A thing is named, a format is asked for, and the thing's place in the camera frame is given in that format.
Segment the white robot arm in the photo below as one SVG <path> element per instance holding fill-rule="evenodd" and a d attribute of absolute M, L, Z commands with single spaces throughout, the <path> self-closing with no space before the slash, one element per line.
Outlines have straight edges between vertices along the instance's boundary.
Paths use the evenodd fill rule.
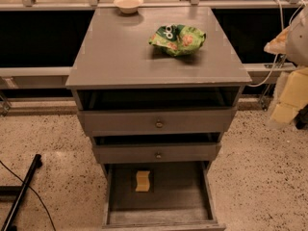
<path fill-rule="evenodd" d="M 269 108 L 269 126 L 279 128 L 290 124 L 308 105 L 308 7 L 268 42 L 264 51 L 283 54 L 297 65 L 297 70 L 291 73 L 282 72 L 276 82 Z"/>

